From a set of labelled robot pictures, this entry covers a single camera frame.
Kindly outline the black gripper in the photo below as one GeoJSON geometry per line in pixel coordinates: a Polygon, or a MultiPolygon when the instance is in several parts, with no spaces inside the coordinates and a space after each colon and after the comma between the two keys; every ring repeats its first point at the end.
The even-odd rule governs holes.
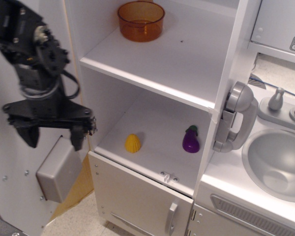
{"type": "Polygon", "coordinates": [[[75,151],[80,151],[87,133],[96,131],[96,121],[90,108],[77,104],[64,94],[44,99],[25,99],[3,106],[8,122],[31,148],[36,148],[39,128],[70,129],[70,140],[75,151]]]}

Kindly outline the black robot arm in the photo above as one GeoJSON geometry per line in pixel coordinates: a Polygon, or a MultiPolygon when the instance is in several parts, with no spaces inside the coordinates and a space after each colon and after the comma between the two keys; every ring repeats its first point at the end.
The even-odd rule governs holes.
{"type": "Polygon", "coordinates": [[[96,131],[96,123],[90,108],[73,102],[78,91],[65,93],[62,77],[75,81],[65,70],[68,51],[42,17],[20,1],[0,0],[0,52],[14,67],[24,97],[3,106],[9,124],[32,148],[41,127],[68,129],[74,149],[81,150],[84,137],[96,131]]]}

